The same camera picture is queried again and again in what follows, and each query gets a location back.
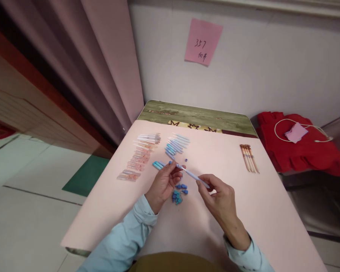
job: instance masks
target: pink paper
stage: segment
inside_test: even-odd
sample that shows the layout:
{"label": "pink paper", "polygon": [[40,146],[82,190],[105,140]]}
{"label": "pink paper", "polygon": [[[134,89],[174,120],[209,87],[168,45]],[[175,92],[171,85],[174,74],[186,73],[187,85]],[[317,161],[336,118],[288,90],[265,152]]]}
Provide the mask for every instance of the pink paper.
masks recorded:
{"label": "pink paper", "polygon": [[222,31],[223,26],[193,18],[186,46],[185,60],[208,66]]}
{"label": "pink paper", "polygon": [[290,131],[285,133],[285,136],[288,140],[292,141],[293,143],[297,143],[302,139],[304,135],[306,135],[308,132],[307,129],[305,129],[300,123],[296,123]]}

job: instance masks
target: light blue pen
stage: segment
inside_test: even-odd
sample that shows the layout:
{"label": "light blue pen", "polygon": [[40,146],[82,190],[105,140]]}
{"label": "light blue pen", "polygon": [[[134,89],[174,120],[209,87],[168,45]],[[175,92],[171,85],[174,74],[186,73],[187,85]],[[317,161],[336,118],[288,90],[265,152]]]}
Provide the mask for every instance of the light blue pen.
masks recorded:
{"label": "light blue pen", "polygon": [[152,164],[154,167],[156,167],[156,169],[158,169],[158,170],[161,170],[162,168],[160,168],[156,163],[153,163]]}
{"label": "light blue pen", "polygon": [[177,150],[173,148],[171,145],[167,144],[167,147],[176,154]]}
{"label": "light blue pen", "polygon": [[182,154],[182,150],[180,150],[179,148],[177,148],[175,145],[173,144],[167,144],[167,146],[169,148],[171,148],[172,150],[176,150],[177,152],[179,152],[180,154]]}
{"label": "light blue pen", "polygon": [[175,140],[179,141],[180,143],[186,144],[188,145],[190,143],[190,141],[176,137]]}
{"label": "light blue pen", "polygon": [[169,152],[171,151],[170,153],[171,153],[172,155],[174,155],[174,156],[176,155],[176,152],[177,152],[176,150],[173,150],[172,148],[170,148],[170,147],[168,147],[168,146],[166,146],[165,149],[167,149],[167,151],[169,151]]}
{"label": "light blue pen", "polygon": [[175,155],[175,153],[174,152],[172,152],[168,147],[165,147],[165,150],[167,151],[167,152],[169,152],[171,155]]}
{"label": "light blue pen", "polygon": [[163,162],[158,162],[159,164],[161,164],[162,166],[165,166],[166,164],[164,164]]}
{"label": "light blue pen", "polygon": [[170,138],[169,138],[169,141],[170,141],[170,143],[174,146],[174,147],[176,147],[176,148],[178,148],[179,150],[183,150],[182,149],[182,147],[180,146],[180,145],[178,145],[177,143],[175,143],[173,140],[171,140]]}
{"label": "light blue pen", "polygon": [[187,148],[185,144],[183,143],[180,143],[177,139],[174,139],[174,138],[170,138],[171,140],[173,140],[177,145],[183,147],[183,148]]}
{"label": "light blue pen", "polygon": [[176,167],[178,167],[178,168],[184,170],[190,177],[192,177],[192,178],[195,179],[195,180],[201,181],[201,182],[205,185],[206,188],[210,189],[209,185],[208,185],[206,182],[204,182],[203,180],[199,179],[198,176],[194,175],[194,174],[191,173],[190,171],[188,171],[188,170],[186,170],[185,168],[183,168],[180,164],[176,164]]}
{"label": "light blue pen", "polygon": [[166,154],[172,159],[172,160],[176,160],[174,156],[172,156],[167,150],[166,150]]}
{"label": "light blue pen", "polygon": [[156,163],[157,166],[160,167],[161,169],[163,168],[163,166],[158,161],[155,161],[154,163]]}
{"label": "light blue pen", "polygon": [[187,138],[187,137],[185,137],[185,136],[182,136],[182,135],[177,134],[177,133],[175,133],[175,132],[173,132],[173,134],[175,134],[176,136],[178,136],[178,137],[180,137],[180,138],[183,138],[183,139],[186,140],[187,142],[190,142],[190,139]]}

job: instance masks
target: green mat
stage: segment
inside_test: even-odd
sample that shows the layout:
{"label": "green mat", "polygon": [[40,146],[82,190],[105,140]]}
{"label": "green mat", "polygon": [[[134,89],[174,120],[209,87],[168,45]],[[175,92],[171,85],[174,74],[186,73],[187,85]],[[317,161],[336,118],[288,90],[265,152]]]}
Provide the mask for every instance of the green mat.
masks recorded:
{"label": "green mat", "polygon": [[62,190],[88,196],[108,162],[109,159],[91,155]]}

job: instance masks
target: right hand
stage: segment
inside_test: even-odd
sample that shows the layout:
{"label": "right hand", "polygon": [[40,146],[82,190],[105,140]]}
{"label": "right hand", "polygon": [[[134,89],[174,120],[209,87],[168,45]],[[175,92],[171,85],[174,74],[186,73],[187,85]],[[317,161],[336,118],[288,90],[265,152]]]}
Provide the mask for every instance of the right hand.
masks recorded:
{"label": "right hand", "polygon": [[216,191],[214,194],[209,194],[204,184],[196,181],[206,207],[219,223],[232,246],[238,250],[246,251],[251,241],[243,223],[237,216],[233,187],[213,174],[201,175],[199,178],[210,187],[214,187]]}

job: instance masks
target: hand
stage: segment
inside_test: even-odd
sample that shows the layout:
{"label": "hand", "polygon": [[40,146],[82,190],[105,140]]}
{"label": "hand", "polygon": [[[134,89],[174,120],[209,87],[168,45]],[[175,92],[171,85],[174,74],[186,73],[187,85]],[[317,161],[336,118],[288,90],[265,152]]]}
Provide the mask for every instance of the hand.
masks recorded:
{"label": "hand", "polygon": [[150,189],[145,197],[155,214],[161,210],[163,203],[170,197],[174,191],[175,185],[180,182],[182,169],[176,167],[176,161],[167,164],[156,175]]}
{"label": "hand", "polygon": [[219,223],[232,246],[238,250],[246,251],[251,241],[243,223],[237,216],[233,187],[212,174],[201,175],[199,178],[210,187],[213,185],[216,191],[214,194],[209,194],[204,184],[196,181],[206,207]]}

